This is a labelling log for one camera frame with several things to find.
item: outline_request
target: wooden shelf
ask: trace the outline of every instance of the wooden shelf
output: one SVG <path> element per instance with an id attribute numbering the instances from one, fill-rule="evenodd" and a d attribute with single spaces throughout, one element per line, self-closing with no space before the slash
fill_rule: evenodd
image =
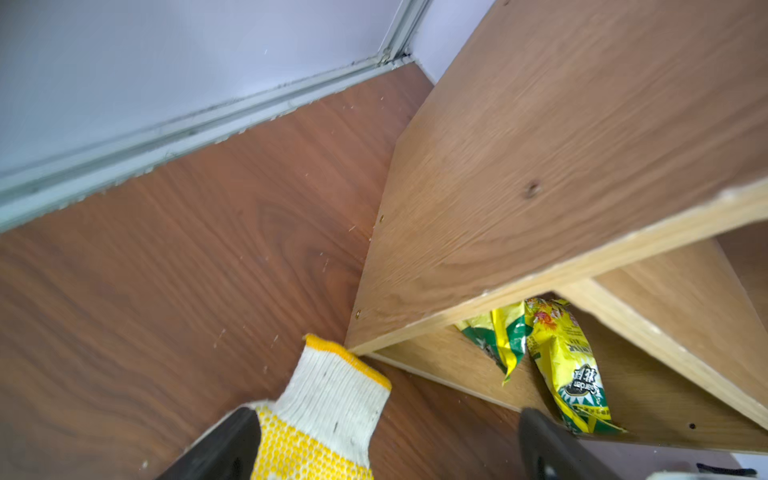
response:
<path id="1" fill-rule="evenodd" d="M 625 439 L 768 451 L 767 49 L 758 0 L 496 2 L 398 139 L 347 347 L 546 409 L 443 329 L 557 292 Z"/>
<path id="2" fill-rule="evenodd" d="M 574 314 L 598 360 L 611 413 L 630 431 L 611 440 L 768 452 L 768 431 L 620 338 L 594 317 L 579 311 Z M 369 356 L 510 409 L 533 407 L 558 415 L 529 356 L 502 387 L 502 371 L 452 326 Z"/>

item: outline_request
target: baseboard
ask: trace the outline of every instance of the baseboard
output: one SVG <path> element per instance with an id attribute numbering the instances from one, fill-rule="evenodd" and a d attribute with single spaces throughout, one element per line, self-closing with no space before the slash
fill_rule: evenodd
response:
<path id="1" fill-rule="evenodd" d="M 6 175 L 0 178 L 0 232 L 409 62 L 382 63 L 377 55 Z"/>

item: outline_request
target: screw hole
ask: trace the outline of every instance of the screw hole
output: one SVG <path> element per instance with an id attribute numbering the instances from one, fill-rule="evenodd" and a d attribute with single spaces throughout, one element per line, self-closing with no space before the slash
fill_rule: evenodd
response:
<path id="1" fill-rule="evenodd" d="M 533 180 L 528 186 L 525 188 L 525 198 L 533 198 L 538 194 L 538 192 L 541 190 L 541 184 L 538 180 Z"/>

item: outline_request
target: white wall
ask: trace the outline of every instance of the white wall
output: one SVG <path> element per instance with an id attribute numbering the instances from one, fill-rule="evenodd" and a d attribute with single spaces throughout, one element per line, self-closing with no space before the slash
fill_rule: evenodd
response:
<path id="1" fill-rule="evenodd" d="M 371 57 L 399 5 L 0 2 L 0 176 Z"/>
<path id="2" fill-rule="evenodd" d="M 413 57 L 436 83 L 494 0 L 432 0 L 411 41 Z"/>

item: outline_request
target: snack package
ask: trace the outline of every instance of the snack package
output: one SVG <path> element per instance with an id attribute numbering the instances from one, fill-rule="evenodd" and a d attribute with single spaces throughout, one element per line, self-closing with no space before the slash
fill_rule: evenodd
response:
<path id="1" fill-rule="evenodd" d="M 496 361 L 506 374 L 502 385 L 525 355 L 525 337 L 531 330 L 525 324 L 525 302 L 474 316 L 456 323 L 456 328 Z"/>
<path id="2" fill-rule="evenodd" d="M 566 300 L 525 301 L 525 323 L 531 327 L 528 349 L 544 376 L 565 425 L 576 433 L 617 433 L 611 423 L 603 382 L 592 348 L 565 309 Z"/>

